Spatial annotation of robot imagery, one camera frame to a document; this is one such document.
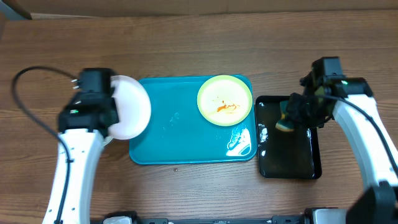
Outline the white plate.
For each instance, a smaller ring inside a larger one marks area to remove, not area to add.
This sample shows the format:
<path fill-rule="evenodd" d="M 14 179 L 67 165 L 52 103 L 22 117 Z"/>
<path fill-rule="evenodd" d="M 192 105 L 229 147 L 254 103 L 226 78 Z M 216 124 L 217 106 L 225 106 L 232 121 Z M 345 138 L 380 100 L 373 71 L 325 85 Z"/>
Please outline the white plate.
<path fill-rule="evenodd" d="M 128 140 L 140 135 L 151 116 L 151 103 L 144 87 L 135 79 L 116 75 L 111 77 L 119 122 L 108 128 L 112 138 Z"/>

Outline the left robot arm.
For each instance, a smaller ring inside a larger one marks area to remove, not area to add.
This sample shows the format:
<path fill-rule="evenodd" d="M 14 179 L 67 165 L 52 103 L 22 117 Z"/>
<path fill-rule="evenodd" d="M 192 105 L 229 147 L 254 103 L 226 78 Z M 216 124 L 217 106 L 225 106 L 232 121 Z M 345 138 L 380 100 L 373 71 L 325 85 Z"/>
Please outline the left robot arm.
<path fill-rule="evenodd" d="M 96 168 L 108 128 L 119 122 L 114 95 L 78 93 L 58 117 L 58 157 L 43 223 L 89 223 Z"/>

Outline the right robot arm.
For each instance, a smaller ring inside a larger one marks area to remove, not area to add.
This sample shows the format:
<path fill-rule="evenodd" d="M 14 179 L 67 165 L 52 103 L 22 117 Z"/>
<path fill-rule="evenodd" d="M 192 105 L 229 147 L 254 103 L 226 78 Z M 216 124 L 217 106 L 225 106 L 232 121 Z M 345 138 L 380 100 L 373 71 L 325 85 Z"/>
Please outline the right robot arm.
<path fill-rule="evenodd" d="M 359 165 L 364 192 L 343 212 L 319 209 L 314 223 L 397 223 L 397 150 L 386 131 L 376 100 L 363 78 L 302 80 L 303 94 L 280 103 L 276 128 L 319 127 L 334 119 Z"/>

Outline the green yellow sponge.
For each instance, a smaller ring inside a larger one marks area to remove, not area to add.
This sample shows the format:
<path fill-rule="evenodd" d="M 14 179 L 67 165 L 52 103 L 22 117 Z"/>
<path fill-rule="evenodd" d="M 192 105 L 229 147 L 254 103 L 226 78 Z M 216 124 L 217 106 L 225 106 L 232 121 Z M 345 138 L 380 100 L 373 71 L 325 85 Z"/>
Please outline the green yellow sponge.
<path fill-rule="evenodd" d="M 281 101 L 280 102 L 280 113 L 281 117 L 278 122 L 275 124 L 275 128 L 283 131 L 283 132 L 292 132 L 294 131 L 294 123 L 288 118 L 288 112 L 287 112 L 287 106 L 289 102 L 286 101 Z"/>

